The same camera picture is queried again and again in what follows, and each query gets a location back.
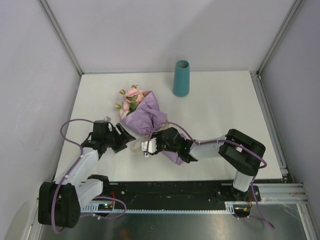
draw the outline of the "pink flower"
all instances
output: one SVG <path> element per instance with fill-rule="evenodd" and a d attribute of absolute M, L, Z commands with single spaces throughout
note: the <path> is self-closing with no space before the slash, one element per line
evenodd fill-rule
<path fill-rule="evenodd" d="M 135 100 L 135 102 L 137 103 L 137 104 L 139 104 L 139 103 L 141 103 L 142 102 L 142 100 L 145 98 L 145 96 L 143 96 L 142 94 L 139 94 L 138 95 L 138 98 Z"/>
<path fill-rule="evenodd" d="M 123 111 L 129 111 L 129 109 L 130 109 L 130 103 L 125 101 L 123 103 Z"/>
<path fill-rule="evenodd" d="M 125 97 L 133 97 L 134 95 L 138 95 L 139 91 L 136 88 L 130 88 L 126 93 Z"/>
<path fill-rule="evenodd" d="M 129 111 L 125 111 L 123 108 L 120 109 L 120 118 L 124 119 L 125 116 L 127 116 L 127 114 L 129 113 Z"/>
<path fill-rule="evenodd" d="M 128 113 L 129 113 L 129 111 L 124 111 L 123 114 L 121 115 L 121 119 L 124 119 Z"/>
<path fill-rule="evenodd" d="M 124 110 L 123 108 L 121 108 L 121 109 L 120 109 L 120 113 L 119 113 L 119 114 L 120 114 L 121 119 L 122 119 L 122 115 L 124 114 L 124 112 L 125 112 L 125 110 Z"/>

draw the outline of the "cable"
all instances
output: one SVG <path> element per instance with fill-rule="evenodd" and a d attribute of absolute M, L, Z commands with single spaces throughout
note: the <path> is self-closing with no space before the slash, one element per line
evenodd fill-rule
<path fill-rule="evenodd" d="M 151 137 L 152 137 L 152 134 L 155 132 L 155 130 L 160 127 L 161 125 L 164 125 L 164 124 L 171 124 L 171 125 L 174 125 L 174 126 L 177 126 L 178 128 L 180 128 L 182 131 L 184 131 L 184 133 L 189 137 L 189 139 L 191 141 L 193 141 L 194 143 L 198 144 L 198 145 L 204 145 L 204 144 L 214 144 L 214 143 L 219 143 L 219 142 L 223 142 L 223 143 L 228 143 L 228 144 L 232 144 L 238 148 L 241 148 L 243 149 L 244 151 L 246 151 L 247 153 L 251 154 L 252 156 L 254 156 L 255 158 L 257 158 L 259 161 L 261 161 L 263 163 L 263 166 L 260 166 L 259 169 L 264 169 L 265 167 L 267 167 L 267 162 L 265 160 L 263 160 L 262 157 L 260 157 L 259 155 L 257 155 L 256 153 L 254 153 L 253 151 L 249 150 L 248 148 L 234 142 L 234 141 L 230 141 L 230 140 L 227 140 L 227 139 L 215 139 L 215 140 L 208 140 L 208 141 L 204 141 L 204 142 L 198 142 L 196 140 L 194 140 L 191 135 L 182 127 L 180 126 L 179 124 L 176 124 L 174 122 L 171 122 L 171 121 L 164 121 L 164 122 L 161 122 L 159 123 L 157 126 L 155 126 L 153 128 L 153 130 L 151 131 L 151 133 L 149 134 L 149 137 L 148 137 L 148 142 L 146 144 L 146 150 L 147 150 L 147 155 L 149 154 L 148 150 L 149 150 L 149 142 L 151 140 Z M 266 218 L 266 216 L 263 214 L 262 210 L 261 210 L 261 207 L 258 203 L 258 200 L 257 200 L 257 197 L 256 197 L 256 194 L 255 194 L 255 190 L 254 190 L 254 180 L 255 180 L 255 177 L 252 179 L 251 181 L 251 191 L 252 191 L 252 195 L 254 197 L 254 201 L 256 203 L 256 206 L 261 214 L 262 217 L 260 216 L 251 216 L 249 218 L 253 218 L 253 219 L 259 219 L 259 220 L 263 220 L 266 222 L 266 224 L 271 228 L 271 229 L 275 229 L 275 226 L 269 222 Z"/>
<path fill-rule="evenodd" d="M 250 208 L 252 208 L 252 207 L 253 207 L 253 204 L 252 204 L 250 195 L 248 196 L 248 201 L 249 201 L 249 203 L 250 203 Z"/>
<path fill-rule="evenodd" d="M 254 180 L 255 178 L 252 179 L 252 182 L 250 184 L 250 187 L 251 187 L 251 192 L 252 192 L 252 195 L 253 195 L 253 198 L 254 198 L 254 201 L 255 201 L 255 204 L 256 204 L 256 207 L 258 208 L 260 214 L 262 217 L 259 217 L 259 216 L 251 216 L 250 218 L 254 218 L 254 219 L 259 219 L 259 220 L 263 220 L 265 221 L 265 223 L 271 228 L 271 229 L 275 229 L 276 227 L 268 221 L 268 219 L 266 218 L 266 216 L 264 215 L 264 213 L 262 212 L 262 209 L 258 203 L 258 200 L 257 200 L 257 197 L 256 197 L 256 194 L 255 194 L 255 190 L 254 190 Z"/>
<path fill-rule="evenodd" d="M 112 194 L 112 197 L 115 199 L 115 198 L 116 198 L 115 192 L 112 191 L 111 194 Z M 113 208 L 115 208 L 115 203 L 116 203 L 116 201 L 113 200 L 113 201 L 112 201 L 112 206 L 113 206 Z"/>
<path fill-rule="evenodd" d="M 69 174 L 70 174 L 70 172 L 75 168 L 75 166 L 76 166 L 76 165 L 80 162 L 80 160 L 83 158 L 83 154 L 84 154 L 84 150 L 83 150 L 82 146 L 81 146 L 79 143 L 77 143 L 77 142 L 75 142 L 75 141 L 72 141 L 72 140 L 66 138 L 66 136 L 65 136 L 64 133 L 63 133 L 64 127 L 65 127 L 67 124 L 69 124 L 69 123 L 71 123 L 71 122 L 75 122 L 75 121 L 84 121 L 84 122 L 88 122 L 88 123 L 92 123 L 92 124 L 94 123 L 93 121 L 90 121 L 90 120 L 87 120 L 87 119 L 76 118 L 76 119 L 72 119 L 72 120 L 66 121 L 64 124 L 62 124 L 62 126 L 61 126 L 61 128 L 60 128 L 60 134 L 61 134 L 62 138 L 63 138 L 65 141 L 67 141 L 67 142 L 69 142 L 69 143 L 71 143 L 71 144 L 74 144 L 74 145 L 76 145 L 77 147 L 79 147 L 79 149 L 80 149 L 80 156 L 79 156 L 79 157 L 77 158 L 77 160 L 73 163 L 73 165 L 69 168 L 69 170 L 65 173 L 65 175 L 61 178 L 60 182 L 58 183 L 58 186 L 57 186 L 56 189 L 55 189 L 54 195 L 53 195 L 52 205 L 51 205 L 51 225 L 52 225 L 53 231 L 54 231 L 56 234 L 62 233 L 62 231 L 65 229 L 65 228 L 63 227 L 62 229 L 58 230 L 58 229 L 57 229 L 57 226 L 56 226 L 56 221 L 55 221 L 55 210 L 56 210 L 56 203 L 57 203 L 57 198 L 58 198 L 59 190 L 60 190 L 60 188 L 61 188 L 61 186 L 62 186 L 62 183 L 63 183 L 64 180 L 66 179 L 66 175 L 69 175 Z M 124 209 L 125 209 L 125 210 L 124 210 L 123 213 L 119 214 L 119 215 L 116 216 L 116 217 L 110 217 L 110 218 L 106 218 L 106 219 L 115 219 L 115 218 L 118 218 L 118 217 L 122 216 L 123 214 L 125 214 L 125 212 L 127 211 L 127 206 L 126 206 L 126 204 L 125 204 L 123 201 L 119 200 L 119 199 L 115 199 L 115 198 L 111 198 L 111 197 L 106 197 L 106 196 L 104 196 L 104 197 L 102 197 L 102 196 L 100 197 L 100 196 L 99 196 L 99 197 L 96 197 L 95 199 L 99 199 L 99 198 L 111 199 L 111 200 L 114 200 L 114 201 L 118 201 L 119 203 L 121 203 L 121 204 L 124 206 Z"/>
<path fill-rule="evenodd" d="M 120 199 L 113 198 L 113 197 L 108 197 L 108 196 L 96 196 L 96 197 L 94 198 L 94 200 L 97 200 L 97 199 L 113 200 L 113 201 L 116 201 L 116 202 L 118 202 L 118 203 L 121 203 L 121 204 L 123 205 L 123 207 L 124 207 L 124 211 L 123 211 L 122 213 L 120 213 L 119 215 L 117 215 L 117 216 L 107 217 L 107 216 L 99 216 L 99 215 L 98 215 L 98 219 L 100 219 L 100 218 L 101 218 L 101 219 L 105 219 L 105 220 L 117 219 L 117 218 L 121 217 L 123 214 L 125 214 L 126 211 L 127 211 L 127 205 L 126 205 L 123 201 L 121 201 Z M 97 215 L 95 215 L 95 214 L 92 215 L 91 213 L 89 213 L 89 214 L 81 215 L 80 218 L 96 217 L 96 216 L 97 216 Z"/>
<path fill-rule="evenodd" d="M 254 153 L 253 151 L 249 150 L 248 148 L 234 142 L 234 141 L 230 141 L 230 140 L 227 140 L 227 139 L 215 139 L 215 140 L 208 140 L 208 141 L 203 141 L 203 142 L 198 142 L 196 140 L 194 140 L 192 138 L 192 136 L 182 127 L 180 126 L 179 124 L 177 123 L 174 123 L 174 122 L 171 122 L 171 121 L 164 121 L 164 122 L 161 122 L 159 123 L 157 126 L 155 126 L 153 128 L 153 130 L 151 131 L 151 133 L 149 134 L 149 137 L 148 137 L 148 142 L 146 143 L 146 149 L 147 149 L 147 155 L 149 154 L 148 152 L 148 149 L 149 149 L 149 142 L 151 140 L 151 137 L 152 137 L 152 134 L 155 132 L 155 130 L 160 127 L 161 125 L 165 125 L 165 124 L 171 124 L 171 125 L 174 125 L 174 126 L 177 126 L 178 128 L 180 128 L 182 131 L 184 131 L 184 133 L 189 137 L 189 139 L 191 141 L 193 141 L 195 144 L 198 144 L 199 146 L 200 145 L 204 145 L 204 144 L 214 144 L 214 143 L 221 143 L 221 142 L 224 142 L 224 143 L 228 143 L 228 144 L 232 144 L 238 148 L 241 148 L 243 149 L 244 151 L 246 151 L 247 153 L 251 154 L 252 156 L 254 156 L 255 158 L 257 158 L 260 162 L 263 163 L 263 166 L 259 167 L 259 169 L 264 169 L 266 166 L 267 166 L 267 162 L 265 160 L 263 160 L 262 157 L 260 157 L 259 155 L 257 155 L 256 153 Z"/>

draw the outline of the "white table surface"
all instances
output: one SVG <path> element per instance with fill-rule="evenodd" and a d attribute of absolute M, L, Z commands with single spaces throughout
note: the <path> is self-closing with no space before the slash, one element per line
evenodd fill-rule
<path fill-rule="evenodd" d="M 183 126 L 195 139 L 212 139 L 237 129 L 260 141 L 266 147 L 263 158 L 268 166 L 259 171 L 257 179 L 282 177 L 248 71 L 191 72 L 190 93 L 181 98 L 172 94 L 173 77 L 173 72 L 85 74 L 71 119 L 95 121 L 109 116 L 115 125 L 120 121 L 119 110 L 115 109 L 115 103 L 122 102 L 119 91 L 138 85 L 140 90 L 153 91 L 168 120 Z M 92 129 L 91 123 L 72 122 L 66 136 L 82 143 Z M 78 155 L 79 149 L 65 142 L 56 174 Z M 176 165 L 163 154 L 145 158 L 142 152 L 134 153 L 128 147 L 117 154 L 108 149 L 88 172 L 88 176 L 91 174 L 108 176 L 111 181 L 201 181 L 233 179 L 236 170 L 222 157 Z"/>

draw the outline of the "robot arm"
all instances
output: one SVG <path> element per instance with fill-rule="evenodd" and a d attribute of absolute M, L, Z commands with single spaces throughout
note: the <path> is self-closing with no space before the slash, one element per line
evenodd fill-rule
<path fill-rule="evenodd" d="M 146 141 L 141 144 L 141 148 L 145 156 L 148 156 L 148 153 L 155 155 L 161 151 L 174 152 L 186 163 L 206 158 L 223 157 L 237 170 L 232 184 L 232 193 L 235 197 L 242 197 L 247 193 L 253 178 L 258 174 L 261 162 L 248 152 L 238 150 L 233 144 L 224 142 L 224 140 L 242 145 L 260 157 L 266 151 L 262 143 L 235 129 L 230 129 L 226 135 L 219 138 L 197 141 L 196 143 L 184 139 L 173 127 L 154 133 L 151 136 L 148 151 Z"/>
<path fill-rule="evenodd" d="M 40 224 L 51 225 L 51 206 L 58 183 L 65 177 L 58 192 L 55 204 L 55 225 L 73 228 L 79 218 L 80 212 L 93 198 L 104 192 L 109 185 L 107 176 L 91 175 L 85 183 L 82 181 L 90 169 L 98 162 L 107 148 L 114 153 L 125 149 L 127 143 L 135 140 L 119 123 L 115 127 L 109 120 L 99 120 L 93 123 L 93 131 L 81 144 L 83 155 L 76 164 L 72 162 L 68 168 L 53 182 L 44 182 L 39 190 L 38 221 Z"/>

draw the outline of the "white wall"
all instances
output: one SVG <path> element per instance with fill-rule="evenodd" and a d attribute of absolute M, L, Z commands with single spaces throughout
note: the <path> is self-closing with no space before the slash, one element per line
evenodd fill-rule
<path fill-rule="evenodd" d="M 84 72 L 257 70 L 294 0 L 48 0 Z"/>
<path fill-rule="evenodd" d="M 36 0 L 0 2 L 0 240 L 23 236 L 79 76 Z"/>
<path fill-rule="evenodd" d="M 320 1 L 307 0 L 262 75 L 288 163 L 320 224 Z"/>

